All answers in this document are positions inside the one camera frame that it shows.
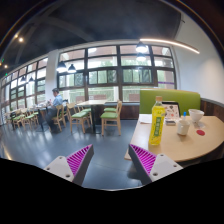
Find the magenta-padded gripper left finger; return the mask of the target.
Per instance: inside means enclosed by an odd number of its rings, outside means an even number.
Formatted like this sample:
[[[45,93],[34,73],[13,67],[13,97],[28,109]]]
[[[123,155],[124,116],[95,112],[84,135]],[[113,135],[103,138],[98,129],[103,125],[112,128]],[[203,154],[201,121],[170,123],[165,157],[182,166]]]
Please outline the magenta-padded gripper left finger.
[[[94,148],[90,144],[67,157],[58,156],[44,170],[81,186],[93,155]]]

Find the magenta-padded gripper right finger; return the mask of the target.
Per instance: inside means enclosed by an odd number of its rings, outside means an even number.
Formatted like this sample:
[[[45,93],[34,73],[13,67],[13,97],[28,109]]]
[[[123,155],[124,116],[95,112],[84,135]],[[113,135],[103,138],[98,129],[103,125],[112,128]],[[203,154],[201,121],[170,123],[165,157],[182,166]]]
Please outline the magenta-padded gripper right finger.
[[[129,145],[128,153],[143,185],[147,185],[182,169],[182,166],[165,154],[155,155],[133,144]]]

